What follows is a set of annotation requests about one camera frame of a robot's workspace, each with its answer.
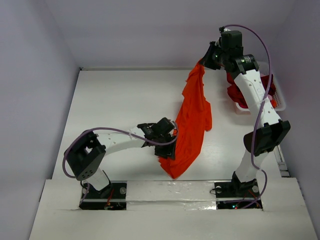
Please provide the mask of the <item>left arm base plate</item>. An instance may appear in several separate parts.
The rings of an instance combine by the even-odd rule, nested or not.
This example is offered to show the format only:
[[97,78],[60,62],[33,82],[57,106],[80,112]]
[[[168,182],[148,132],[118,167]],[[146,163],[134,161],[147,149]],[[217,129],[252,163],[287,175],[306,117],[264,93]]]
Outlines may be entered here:
[[103,191],[97,191],[88,183],[81,182],[82,193],[79,208],[82,210],[122,211],[127,209],[127,182],[112,182]]

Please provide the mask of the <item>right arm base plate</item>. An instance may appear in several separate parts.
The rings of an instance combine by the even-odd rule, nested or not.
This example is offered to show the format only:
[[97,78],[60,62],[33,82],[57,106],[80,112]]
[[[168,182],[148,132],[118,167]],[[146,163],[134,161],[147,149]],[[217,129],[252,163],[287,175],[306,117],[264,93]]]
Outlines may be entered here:
[[245,186],[244,189],[236,189],[230,181],[215,182],[209,192],[215,196],[218,210],[241,209],[260,195],[256,181],[251,186]]

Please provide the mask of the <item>orange t shirt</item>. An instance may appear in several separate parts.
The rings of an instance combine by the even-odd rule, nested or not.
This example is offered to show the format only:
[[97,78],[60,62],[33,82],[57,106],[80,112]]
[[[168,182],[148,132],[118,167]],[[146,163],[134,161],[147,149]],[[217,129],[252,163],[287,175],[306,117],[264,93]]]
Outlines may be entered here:
[[178,134],[175,158],[158,159],[162,169],[172,178],[179,178],[202,150],[205,132],[212,129],[212,108],[204,94],[205,68],[199,62],[190,71],[182,91],[183,102],[176,117]]

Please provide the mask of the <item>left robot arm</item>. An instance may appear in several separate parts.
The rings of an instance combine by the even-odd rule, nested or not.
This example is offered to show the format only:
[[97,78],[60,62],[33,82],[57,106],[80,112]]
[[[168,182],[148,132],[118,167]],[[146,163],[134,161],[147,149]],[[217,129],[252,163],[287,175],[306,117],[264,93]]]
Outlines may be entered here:
[[71,179],[84,183],[86,192],[109,197],[113,184],[100,168],[104,157],[133,148],[154,147],[154,154],[175,158],[179,130],[176,122],[164,117],[156,123],[140,123],[122,130],[95,127],[81,133],[65,150],[62,170]]

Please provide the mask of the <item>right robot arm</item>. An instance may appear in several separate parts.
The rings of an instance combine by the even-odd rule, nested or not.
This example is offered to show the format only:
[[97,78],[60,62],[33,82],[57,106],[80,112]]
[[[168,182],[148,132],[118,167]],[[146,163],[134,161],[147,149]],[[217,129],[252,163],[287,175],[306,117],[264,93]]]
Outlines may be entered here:
[[244,198],[257,186],[257,172],[270,152],[285,138],[291,125],[277,114],[268,96],[272,75],[263,85],[258,62],[252,54],[244,54],[243,37],[239,30],[219,29],[220,37],[212,41],[200,64],[211,70],[224,69],[242,93],[254,119],[253,131],[243,137],[245,153],[230,181],[215,182],[217,198]]

